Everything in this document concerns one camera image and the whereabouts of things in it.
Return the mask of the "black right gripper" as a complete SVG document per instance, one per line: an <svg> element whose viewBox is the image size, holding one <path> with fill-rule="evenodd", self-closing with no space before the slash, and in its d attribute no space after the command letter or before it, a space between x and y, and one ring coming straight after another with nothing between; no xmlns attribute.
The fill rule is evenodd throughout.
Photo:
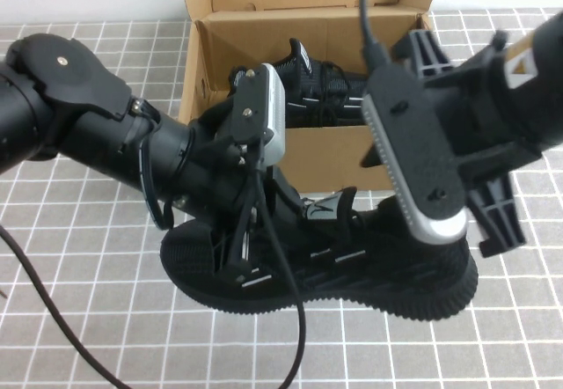
<svg viewBox="0 0 563 389"><path fill-rule="evenodd" d="M542 157L537 141L511 111L515 104L503 68L507 40L506 34L494 35L457 67L428 30L410 31L391 49L398 62L391 76L399 82L424 82L434 97L461 177L493 179L467 192L467 207L483 232L483 258L526 244L506 173Z"/></svg>

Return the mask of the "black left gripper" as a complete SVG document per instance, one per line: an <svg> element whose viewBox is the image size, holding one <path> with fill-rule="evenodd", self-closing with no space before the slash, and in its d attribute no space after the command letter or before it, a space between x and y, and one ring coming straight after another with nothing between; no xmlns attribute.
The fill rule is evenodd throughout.
<svg viewBox="0 0 563 389"><path fill-rule="evenodd" d="M178 178L175 208L191 217L214 222L236 217L242 209L249 175L262 163L260 146L268 137L267 104L228 98L188 123L192 141ZM267 168L266 196L277 211L284 205L302 215L305 203L278 166ZM250 231L246 212L228 238L222 260L222 279L243 284L252 274Z"/></svg>

